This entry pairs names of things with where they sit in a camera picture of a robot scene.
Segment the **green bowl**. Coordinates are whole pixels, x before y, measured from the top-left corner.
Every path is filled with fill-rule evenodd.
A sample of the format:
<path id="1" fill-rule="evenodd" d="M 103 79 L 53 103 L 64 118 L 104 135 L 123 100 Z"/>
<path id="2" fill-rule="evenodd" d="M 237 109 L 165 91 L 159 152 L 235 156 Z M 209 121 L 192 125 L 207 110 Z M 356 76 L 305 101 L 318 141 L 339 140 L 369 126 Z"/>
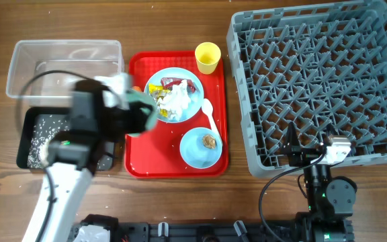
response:
<path id="1" fill-rule="evenodd" d="M 131 89 L 127 95 L 129 104 L 126 134 L 138 137 L 157 125 L 158 110 L 155 100 L 147 93 Z"/>

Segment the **white rice pile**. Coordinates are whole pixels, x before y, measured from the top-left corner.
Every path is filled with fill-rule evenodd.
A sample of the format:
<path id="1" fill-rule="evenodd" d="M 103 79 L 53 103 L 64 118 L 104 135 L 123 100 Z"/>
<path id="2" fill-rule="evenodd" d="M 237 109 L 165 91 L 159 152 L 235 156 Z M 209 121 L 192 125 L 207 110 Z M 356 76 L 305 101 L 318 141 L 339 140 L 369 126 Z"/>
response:
<path id="1" fill-rule="evenodd" d="M 27 166 L 41 169 L 48 165 L 48 144 L 54 136 L 69 129 L 68 118 L 63 114 L 40 114 L 35 119 L 28 153 Z"/>

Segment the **brown food lump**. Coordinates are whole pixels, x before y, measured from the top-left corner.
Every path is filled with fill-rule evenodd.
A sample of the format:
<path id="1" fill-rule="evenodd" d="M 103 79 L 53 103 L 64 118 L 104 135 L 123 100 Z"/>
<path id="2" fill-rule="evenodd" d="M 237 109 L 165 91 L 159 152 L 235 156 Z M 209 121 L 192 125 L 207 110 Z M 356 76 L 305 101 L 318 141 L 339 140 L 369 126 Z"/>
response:
<path id="1" fill-rule="evenodd" d="M 203 136 L 202 142 L 207 149 L 216 148 L 216 139 L 211 134 L 206 134 L 205 136 Z"/>

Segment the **white tissue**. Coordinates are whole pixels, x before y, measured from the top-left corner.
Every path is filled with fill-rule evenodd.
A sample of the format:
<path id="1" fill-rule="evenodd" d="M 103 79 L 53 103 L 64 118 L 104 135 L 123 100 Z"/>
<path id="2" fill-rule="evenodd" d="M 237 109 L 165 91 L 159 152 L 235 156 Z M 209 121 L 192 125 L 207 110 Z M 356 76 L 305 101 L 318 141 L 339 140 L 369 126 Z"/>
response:
<path id="1" fill-rule="evenodd" d="M 168 120 L 180 121 L 183 112 L 191 103 L 191 98 L 188 94 L 187 79 L 182 79 L 180 84 L 172 86 L 171 91 L 163 97 L 157 99 L 157 107 L 160 115 Z"/>

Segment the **orange carrot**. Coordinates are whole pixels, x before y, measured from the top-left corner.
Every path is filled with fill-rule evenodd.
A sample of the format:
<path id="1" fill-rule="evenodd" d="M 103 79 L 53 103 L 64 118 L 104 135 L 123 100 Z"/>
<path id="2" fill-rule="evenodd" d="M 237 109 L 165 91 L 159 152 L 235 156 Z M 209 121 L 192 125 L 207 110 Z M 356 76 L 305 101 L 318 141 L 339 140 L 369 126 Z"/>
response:
<path id="1" fill-rule="evenodd" d="M 143 90 L 139 86 L 132 87 L 134 91 L 143 92 Z"/>

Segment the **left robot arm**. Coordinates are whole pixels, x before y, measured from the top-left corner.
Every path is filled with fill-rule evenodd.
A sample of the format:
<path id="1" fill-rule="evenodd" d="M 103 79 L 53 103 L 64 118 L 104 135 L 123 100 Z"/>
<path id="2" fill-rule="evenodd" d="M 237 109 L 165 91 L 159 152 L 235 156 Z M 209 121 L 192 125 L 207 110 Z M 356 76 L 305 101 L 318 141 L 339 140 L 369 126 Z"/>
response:
<path id="1" fill-rule="evenodd" d="M 92 79 L 75 84 L 70 126 L 48 143 L 45 176 L 24 241 L 66 241 L 105 144 L 155 125 L 157 108 L 145 94 L 130 89 L 118 98 L 120 107 L 107 107 L 107 91 L 108 86 Z"/>

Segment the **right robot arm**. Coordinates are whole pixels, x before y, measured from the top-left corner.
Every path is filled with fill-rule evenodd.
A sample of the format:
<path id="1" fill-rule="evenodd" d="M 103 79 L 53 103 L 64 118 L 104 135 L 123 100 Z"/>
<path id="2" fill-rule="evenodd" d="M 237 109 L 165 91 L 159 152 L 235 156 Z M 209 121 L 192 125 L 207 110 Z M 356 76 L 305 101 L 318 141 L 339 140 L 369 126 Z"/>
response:
<path id="1" fill-rule="evenodd" d="M 290 165 L 302 169 L 305 196 L 309 209 L 296 214 L 291 227 L 293 241 L 350 242 L 355 240 L 353 225 L 347 218 L 353 215 L 357 185 L 344 176 L 333 177 L 331 167 L 344 161 L 351 142 L 337 135 L 331 125 L 327 137 L 317 148 L 303 148 L 293 122 L 288 124 L 281 154 Z"/>

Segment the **grey dishwasher rack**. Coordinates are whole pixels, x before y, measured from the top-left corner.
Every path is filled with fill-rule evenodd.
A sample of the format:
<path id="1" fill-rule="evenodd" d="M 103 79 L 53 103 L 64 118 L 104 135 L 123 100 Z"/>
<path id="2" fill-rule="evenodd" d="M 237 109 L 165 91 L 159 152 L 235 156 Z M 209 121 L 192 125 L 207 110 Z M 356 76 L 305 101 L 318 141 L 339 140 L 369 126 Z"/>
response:
<path id="1" fill-rule="evenodd" d="M 289 123 L 307 148 L 328 126 L 347 137 L 346 166 L 387 163 L 386 2 L 237 12 L 226 43 L 252 176 L 288 169 Z"/>

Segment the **clear plastic bin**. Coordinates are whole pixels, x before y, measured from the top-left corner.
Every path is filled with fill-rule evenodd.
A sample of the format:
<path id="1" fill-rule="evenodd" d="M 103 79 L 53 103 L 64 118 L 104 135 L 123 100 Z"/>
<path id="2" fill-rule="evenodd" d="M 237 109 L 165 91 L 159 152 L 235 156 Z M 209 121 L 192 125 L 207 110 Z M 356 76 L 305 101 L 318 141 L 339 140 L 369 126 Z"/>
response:
<path id="1" fill-rule="evenodd" d="M 31 106 L 70 106 L 71 89 L 79 78 L 64 73 L 41 77 L 19 94 L 32 77 L 53 70 L 86 77 L 118 75 L 124 71 L 122 45 L 117 40 L 20 40 L 11 58 L 6 95 Z"/>

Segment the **black plastic tray bin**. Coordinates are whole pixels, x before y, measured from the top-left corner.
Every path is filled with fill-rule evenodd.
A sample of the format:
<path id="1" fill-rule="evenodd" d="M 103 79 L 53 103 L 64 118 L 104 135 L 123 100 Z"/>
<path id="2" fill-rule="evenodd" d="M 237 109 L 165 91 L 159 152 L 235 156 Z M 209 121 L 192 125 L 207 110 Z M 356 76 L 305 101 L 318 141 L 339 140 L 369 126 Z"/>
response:
<path id="1" fill-rule="evenodd" d="M 30 169 L 27 166 L 28 153 L 30 150 L 33 125 L 35 119 L 40 114 L 63 114 L 68 118 L 69 123 L 69 108 L 56 108 L 56 107 L 32 107 L 25 115 L 24 125 L 21 132 L 21 139 L 19 142 L 19 148 L 17 152 L 16 164 L 21 169 Z"/>

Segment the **yellow silver foil wrapper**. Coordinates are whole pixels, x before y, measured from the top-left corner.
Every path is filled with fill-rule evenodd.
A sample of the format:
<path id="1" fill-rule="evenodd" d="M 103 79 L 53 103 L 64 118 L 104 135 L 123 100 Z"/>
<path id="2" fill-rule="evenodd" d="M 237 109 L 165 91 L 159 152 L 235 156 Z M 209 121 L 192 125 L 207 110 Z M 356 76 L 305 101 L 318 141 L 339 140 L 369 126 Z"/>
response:
<path id="1" fill-rule="evenodd" d="M 153 97 L 155 102 L 157 103 L 159 114 L 162 117 L 167 118 L 168 117 L 168 111 L 164 108 L 161 108 L 158 104 L 159 101 L 163 101 L 163 98 L 170 93 L 171 91 L 169 89 L 165 89 L 163 86 L 160 85 L 154 85 L 152 83 L 148 84 L 148 93 Z"/>

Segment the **light blue plate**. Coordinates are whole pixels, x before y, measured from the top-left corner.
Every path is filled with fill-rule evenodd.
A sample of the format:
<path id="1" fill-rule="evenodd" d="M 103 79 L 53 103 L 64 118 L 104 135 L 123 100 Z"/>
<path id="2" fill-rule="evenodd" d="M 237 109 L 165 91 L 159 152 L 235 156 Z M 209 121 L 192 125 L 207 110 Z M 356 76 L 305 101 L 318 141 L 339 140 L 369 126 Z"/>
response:
<path id="1" fill-rule="evenodd" d="M 164 117 L 162 117 L 159 114 L 158 111 L 158 119 L 163 122 L 167 123 L 180 123 L 180 122 L 185 122 L 192 118 L 201 108 L 202 102 L 204 100 L 204 88 L 202 85 L 202 82 L 198 78 L 197 75 L 193 74 L 191 71 L 188 71 L 186 69 L 182 69 L 179 67 L 169 67 L 163 70 L 158 71 L 155 73 L 146 83 L 144 87 L 144 92 L 148 93 L 148 84 L 152 83 L 154 85 L 161 85 L 161 79 L 163 77 L 177 77 L 177 78 L 182 78 L 182 79 L 191 79 L 196 87 L 196 91 L 192 93 L 188 89 L 188 94 L 189 97 L 191 98 L 191 103 L 189 104 L 188 108 L 183 112 L 182 119 L 180 121 L 176 120 L 168 120 Z"/>

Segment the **red plastic tray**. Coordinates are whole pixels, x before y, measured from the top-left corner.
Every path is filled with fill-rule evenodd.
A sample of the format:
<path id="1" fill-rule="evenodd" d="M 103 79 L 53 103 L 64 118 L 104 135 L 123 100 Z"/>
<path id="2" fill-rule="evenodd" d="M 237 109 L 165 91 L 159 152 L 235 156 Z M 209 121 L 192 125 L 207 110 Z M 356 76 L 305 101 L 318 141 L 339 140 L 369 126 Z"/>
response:
<path id="1" fill-rule="evenodd" d="M 224 173 L 229 164 L 228 132 L 224 65 L 220 61 L 211 75 L 198 71 L 194 51 L 139 52 L 129 62 L 129 73 L 134 76 L 134 85 L 142 90 L 159 71 L 179 67 L 193 73 L 204 90 L 204 97 L 213 105 L 213 119 L 223 141 L 223 151 L 217 163 L 210 168 L 196 169 L 184 162 L 179 145 L 184 134 L 192 128 L 209 128 L 207 116 L 198 111 L 185 122 L 171 124 L 158 121 L 154 129 L 138 137 L 126 137 L 124 165 L 126 171 L 141 179 L 214 177 Z"/>

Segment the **red snack wrapper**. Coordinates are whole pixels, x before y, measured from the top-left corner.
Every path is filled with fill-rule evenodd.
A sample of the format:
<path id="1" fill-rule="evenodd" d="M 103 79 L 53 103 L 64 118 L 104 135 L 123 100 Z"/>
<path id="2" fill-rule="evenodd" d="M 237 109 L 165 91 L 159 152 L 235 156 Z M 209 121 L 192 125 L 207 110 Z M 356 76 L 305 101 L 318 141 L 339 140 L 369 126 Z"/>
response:
<path id="1" fill-rule="evenodd" d="M 172 89 L 172 86 L 179 85 L 182 83 L 182 81 L 187 82 L 187 86 L 189 87 L 189 90 L 194 93 L 196 91 L 196 87 L 191 79 L 182 79 L 177 77 L 163 77 L 161 79 L 161 85 L 165 89 Z"/>

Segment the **white plastic spoon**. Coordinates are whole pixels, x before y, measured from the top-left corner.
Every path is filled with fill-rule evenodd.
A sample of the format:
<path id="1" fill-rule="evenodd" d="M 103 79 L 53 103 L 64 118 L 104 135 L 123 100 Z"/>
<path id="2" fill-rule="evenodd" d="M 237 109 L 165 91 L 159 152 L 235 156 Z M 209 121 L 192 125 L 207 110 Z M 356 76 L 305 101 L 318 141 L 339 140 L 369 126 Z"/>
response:
<path id="1" fill-rule="evenodd" d="M 202 112 L 207 116 L 208 121 L 210 123 L 210 129 L 218 136 L 220 136 L 220 133 L 218 131 L 217 125 L 213 119 L 213 106 L 210 102 L 210 100 L 204 98 L 201 106 Z"/>

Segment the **blue bowl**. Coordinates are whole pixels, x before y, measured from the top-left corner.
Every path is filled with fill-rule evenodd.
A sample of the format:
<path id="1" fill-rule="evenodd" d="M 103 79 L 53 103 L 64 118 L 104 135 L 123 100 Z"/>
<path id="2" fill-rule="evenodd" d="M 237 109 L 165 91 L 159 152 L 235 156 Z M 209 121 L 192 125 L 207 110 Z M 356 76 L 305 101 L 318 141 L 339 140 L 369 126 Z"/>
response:
<path id="1" fill-rule="evenodd" d="M 214 146 L 204 144 L 204 137 L 212 138 Z M 197 127 L 186 132 L 180 142 L 179 151 L 187 165 L 196 169 L 207 169 L 217 164 L 223 151 L 223 143 L 218 134 L 209 128 Z"/>

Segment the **yellow plastic cup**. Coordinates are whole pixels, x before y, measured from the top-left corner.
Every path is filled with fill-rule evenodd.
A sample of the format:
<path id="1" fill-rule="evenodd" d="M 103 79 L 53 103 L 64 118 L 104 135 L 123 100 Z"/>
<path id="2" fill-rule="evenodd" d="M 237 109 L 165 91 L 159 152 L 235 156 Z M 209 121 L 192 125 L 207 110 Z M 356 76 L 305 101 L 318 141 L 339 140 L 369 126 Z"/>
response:
<path id="1" fill-rule="evenodd" d="M 199 72 L 205 75 L 212 74 L 221 58 L 220 48 L 212 42 L 203 42 L 199 44 L 194 55 Z"/>

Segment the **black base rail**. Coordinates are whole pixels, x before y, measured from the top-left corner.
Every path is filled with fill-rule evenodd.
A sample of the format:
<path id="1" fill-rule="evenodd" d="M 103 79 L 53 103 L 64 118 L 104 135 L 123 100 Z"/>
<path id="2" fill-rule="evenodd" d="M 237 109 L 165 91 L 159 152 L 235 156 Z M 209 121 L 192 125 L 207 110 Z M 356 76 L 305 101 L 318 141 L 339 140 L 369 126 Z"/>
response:
<path id="1" fill-rule="evenodd" d="M 260 223 L 158 224 L 121 223 L 117 218 L 90 214 L 74 224 L 68 241 L 74 241 L 81 227 L 97 225 L 110 232 L 110 241 L 275 241 Z M 355 241 L 350 221 L 334 225 L 312 225 L 305 228 L 290 220 L 272 220 L 270 229 L 284 241 Z"/>

